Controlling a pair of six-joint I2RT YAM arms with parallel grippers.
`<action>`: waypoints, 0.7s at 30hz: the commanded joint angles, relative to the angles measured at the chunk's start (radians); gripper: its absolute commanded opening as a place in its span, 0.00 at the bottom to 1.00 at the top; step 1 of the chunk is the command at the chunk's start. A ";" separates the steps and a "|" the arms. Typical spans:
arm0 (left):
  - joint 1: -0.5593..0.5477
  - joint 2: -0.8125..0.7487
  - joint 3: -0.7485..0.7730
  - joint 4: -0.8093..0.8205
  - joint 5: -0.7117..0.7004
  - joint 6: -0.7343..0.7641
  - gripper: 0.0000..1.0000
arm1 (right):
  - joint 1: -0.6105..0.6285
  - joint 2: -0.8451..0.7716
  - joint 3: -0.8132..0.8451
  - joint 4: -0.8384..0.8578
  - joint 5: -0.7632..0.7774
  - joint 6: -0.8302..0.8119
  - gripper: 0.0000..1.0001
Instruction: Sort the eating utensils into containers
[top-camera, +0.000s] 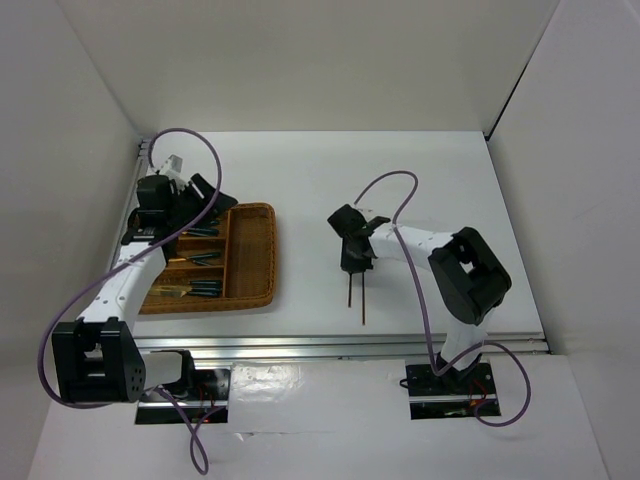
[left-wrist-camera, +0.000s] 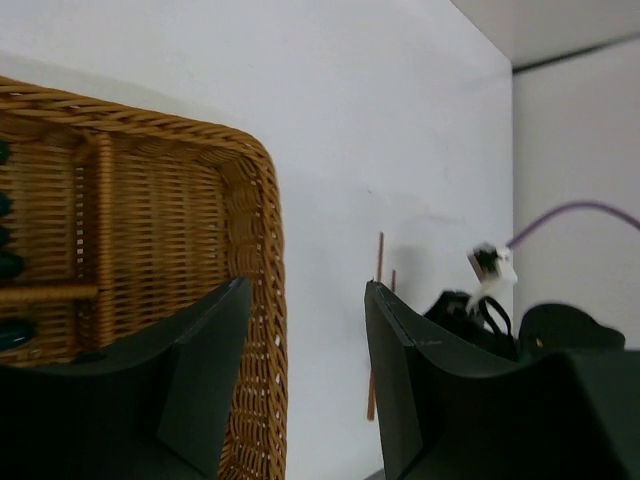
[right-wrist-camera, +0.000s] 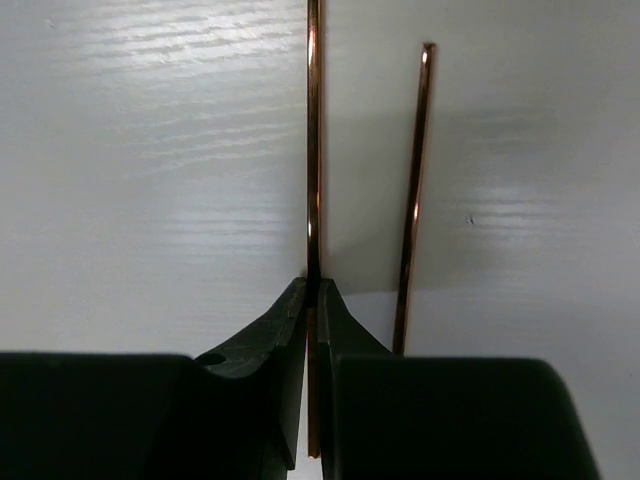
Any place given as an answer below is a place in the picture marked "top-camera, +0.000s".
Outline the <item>gold spoon green handle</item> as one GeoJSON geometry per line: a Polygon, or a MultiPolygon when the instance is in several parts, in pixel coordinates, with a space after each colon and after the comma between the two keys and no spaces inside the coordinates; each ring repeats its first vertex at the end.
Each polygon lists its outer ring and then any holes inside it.
{"type": "Polygon", "coordinates": [[[210,260],[219,259],[222,253],[219,251],[205,252],[195,255],[176,256],[168,260],[169,263],[191,262],[194,264],[206,264],[210,260]]]}

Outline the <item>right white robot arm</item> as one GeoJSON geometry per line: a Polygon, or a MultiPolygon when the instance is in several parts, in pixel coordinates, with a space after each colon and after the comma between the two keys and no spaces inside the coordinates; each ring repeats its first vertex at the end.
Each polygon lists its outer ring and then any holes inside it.
{"type": "Polygon", "coordinates": [[[471,379],[486,339],[486,318],[512,287],[502,263],[474,228],[442,233],[397,225],[391,219],[341,206],[328,218],[341,239],[340,268],[350,274],[371,270],[378,259],[405,262],[413,275],[431,272],[449,312],[446,339],[435,357],[436,379],[448,392],[471,379]]]}

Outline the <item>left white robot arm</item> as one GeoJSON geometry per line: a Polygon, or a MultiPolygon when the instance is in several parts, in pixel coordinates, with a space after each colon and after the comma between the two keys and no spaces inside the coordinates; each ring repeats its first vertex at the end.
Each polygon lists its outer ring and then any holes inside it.
{"type": "Polygon", "coordinates": [[[60,400],[75,408],[133,403],[158,386],[176,399],[198,387],[185,351],[143,354],[132,335],[152,284],[175,254],[179,235],[237,205],[201,175],[187,183],[162,174],[137,183],[138,206],[121,240],[115,275],[71,322],[60,322],[51,341],[60,400]]]}

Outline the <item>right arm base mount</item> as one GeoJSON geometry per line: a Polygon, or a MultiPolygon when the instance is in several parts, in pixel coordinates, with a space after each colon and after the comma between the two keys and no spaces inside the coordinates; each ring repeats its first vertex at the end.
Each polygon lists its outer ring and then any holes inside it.
{"type": "Polygon", "coordinates": [[[473,418],[501,415],[493,370],[477,360],[464,373],[455,369],[438,377],[430,364],[409,364],[399,386],[408,392],[412,420],[473,418]]]}

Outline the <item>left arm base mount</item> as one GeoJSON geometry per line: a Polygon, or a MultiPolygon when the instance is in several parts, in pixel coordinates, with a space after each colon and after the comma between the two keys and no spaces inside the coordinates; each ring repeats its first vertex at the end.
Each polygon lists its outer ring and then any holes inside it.
{"type": "MultiPolygon", "coordinates": [[[[177,401],[193,425],[226,424],[231,386],[231,368],[198,367],[188,350],[181,355],[180,377],[163,388],[177,401]]],[[[137,406],[136,425],[179,424],[182,418],[172,404],[157,392],[145,393],[137,406]]]]}

